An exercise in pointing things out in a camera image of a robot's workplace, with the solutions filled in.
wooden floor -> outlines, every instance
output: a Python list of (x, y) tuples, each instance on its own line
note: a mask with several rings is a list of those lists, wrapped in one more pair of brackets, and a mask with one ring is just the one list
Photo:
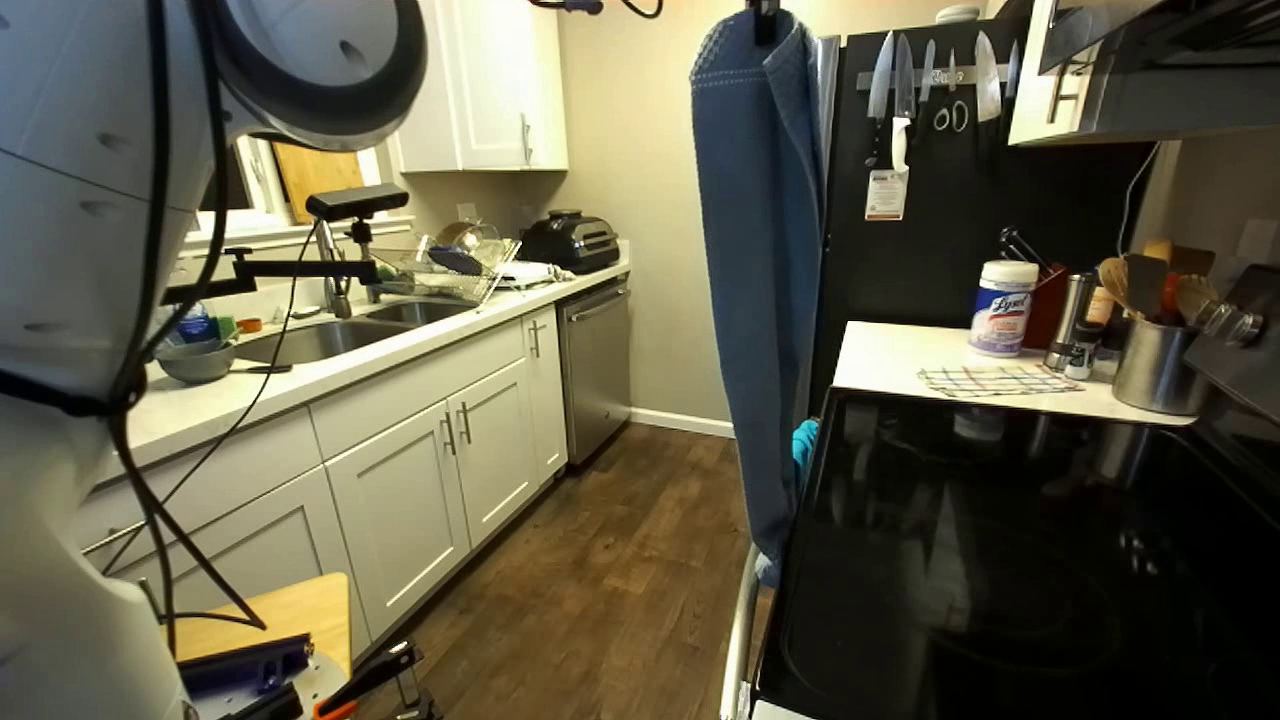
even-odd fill
[(733, 442), (626, 428), (428, 609), (411, 677), (448, 720), (712, 720), (742, 549)]

kitchen counter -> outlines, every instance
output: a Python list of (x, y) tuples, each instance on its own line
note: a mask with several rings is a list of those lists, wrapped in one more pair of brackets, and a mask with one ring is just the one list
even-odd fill
[(830, 388), (847, 392), (878, 392), (878, 397), (921, 397), (921, 401), (965, 401), (988, 410), (1029, 410), (1051, 417), (1095, 417), (1117, 423), (1173, 423), (1185, 428), (1196, 417), (1164, 417), (1139, 413), (1112, 397), (1112, 386), (1098, 382), (1069, 382), (1063, 392), (1030, 392), (1030, 397), (992, 397), (992, 392), (965, 392), (949, 397), (925, 382), (925, 374), (945, 368), (972, 368), (972, 374), (1036, 374), (1045, 356), (992, 356), (966, 344), (966, 330), (927, 330), (927, 323), (843, 323), (843, 344), (834, 359)]
[[(564, 296), (588, 293), (594, 283), (609, 283), (615, 276), (626, 276), (626, 259), (593, 274), (593, 276), (571, 276), (571, 279), (557, 279), (557, 283), (541, 283), (541, 289), (524, 289), (524, 293), (494, 293), (491, 299), (484, 299), (471, 313), (422, 323), (422, 330), (406, 330), (401, 338), (387, 338), (379, 344), (330, 356), (330, 359), (314, 359), (314, 363), (296, 363), (288, 374), (275, 374), (265, 386), (265, 374), (235, 374), (215, 382), (215, 386), (175, 386), (168, 382), (159, 368), (151, 368), (151, 386), (144, 406), (132, 410), (128, 417), (128, 438), (132, 438), (132, 456), (137, 463), (156, 463), (164, 456), (189, 452), (196, 445), (215, 442), (220, 432), (229, 432), (235, 423), (235, 417), (248, 410), (248, 401), (260, 392), (254, 410), (248, 413), (248, 423), (260, 423), (269, 417), (280, 417), (288, 410), (299, 410), (314, 397), (338, 392), (357, 382), (379, 376), (395, 363), (406, 363), (415, 356), (439, 354), (454, 340), (466, 340), (484, 330), (494, 330), (511, 315), (549, 308)], [(97, 481), (111, 481), (121, 477), (121, 463), (109, 459)]]

kitchen sink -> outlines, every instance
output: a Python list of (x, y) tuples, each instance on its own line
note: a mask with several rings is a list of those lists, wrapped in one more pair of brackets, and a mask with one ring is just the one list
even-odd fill
[(305, 323), (305, 330), (288, 330), (282, 340), (280, 333), (272, 338), (254, 338), (248, 344), (235, 344), (239, 359), (260, 359), (260, 363), (314, 363), (328, 356), (343, 356), (353, 349), (387, 340), (406, 333), (406, 323), (376, 323), (376, 321), (328, 321), (328, 323)]
[(365, 321), (387, 321), (387, 323), (435, 323), (445, 315), (474, 308), (471, 299), (395, 299), (382, 308), (365, 313)]

jar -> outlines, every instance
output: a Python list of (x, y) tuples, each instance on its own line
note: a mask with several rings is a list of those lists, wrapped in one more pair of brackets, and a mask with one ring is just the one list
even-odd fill
[(1022, 349), (1039, 264), (988, 259), (972, 299), (972, 344), (994, 356)]

baseboard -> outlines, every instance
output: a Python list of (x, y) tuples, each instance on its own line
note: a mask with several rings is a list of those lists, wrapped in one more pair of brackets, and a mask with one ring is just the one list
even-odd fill
[(679, 413), (655, 413), (655, 410), (631, 410), (631, 423), (695, 432), (695, 438), (733, 438), (726, 420), (679, 417)]

